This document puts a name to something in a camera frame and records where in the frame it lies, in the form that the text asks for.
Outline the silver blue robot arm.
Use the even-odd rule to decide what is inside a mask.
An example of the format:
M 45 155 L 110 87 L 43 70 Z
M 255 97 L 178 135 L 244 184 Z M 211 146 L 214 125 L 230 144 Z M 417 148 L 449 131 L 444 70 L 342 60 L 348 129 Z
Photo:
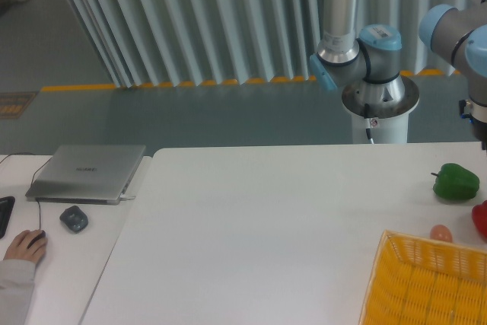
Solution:
M 419 24 L 420 40 L 466 77 L 468 96 L 459 114 L 486 140 L 486 0 L 459 10 L 438 5 Z M 355 144 L 404 144 L 419 88 L 399 73 L 402 38 L 386 24 L 355 28 L 358 0 L 327 0 L 324 30 L 310 69 L 325 90 L 342 89 Z

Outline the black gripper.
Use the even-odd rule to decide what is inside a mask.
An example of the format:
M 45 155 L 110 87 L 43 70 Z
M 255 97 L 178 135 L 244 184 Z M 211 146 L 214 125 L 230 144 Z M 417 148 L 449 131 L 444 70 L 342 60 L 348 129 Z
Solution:
M 458 107 L 460 118 L 469 120 L 474 137 L 481 142 L 482 150 L 486 150 L 486 107 L 467 99 L 460 100 Z

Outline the grey sleeved forearm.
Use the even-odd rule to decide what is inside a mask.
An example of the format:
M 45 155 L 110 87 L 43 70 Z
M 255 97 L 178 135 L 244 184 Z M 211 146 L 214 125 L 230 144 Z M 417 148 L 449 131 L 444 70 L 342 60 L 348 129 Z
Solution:
M 36 265 L 27 260 L 1 261 L 1 324 L 24 324 L 34 290 Z

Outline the person's right hand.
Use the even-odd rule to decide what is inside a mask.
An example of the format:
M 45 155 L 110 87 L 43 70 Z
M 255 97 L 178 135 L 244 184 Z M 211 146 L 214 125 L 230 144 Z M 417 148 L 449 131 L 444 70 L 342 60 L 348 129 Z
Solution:
M 31 248 L 27 248 L 27 245 L 41 231 L 40 229 L 34 231 L 25 230 L 18 234 L 8 246 L 4 260 L 24 260 L 37 265 L 46 255 L 47 237 L 37 241 Z

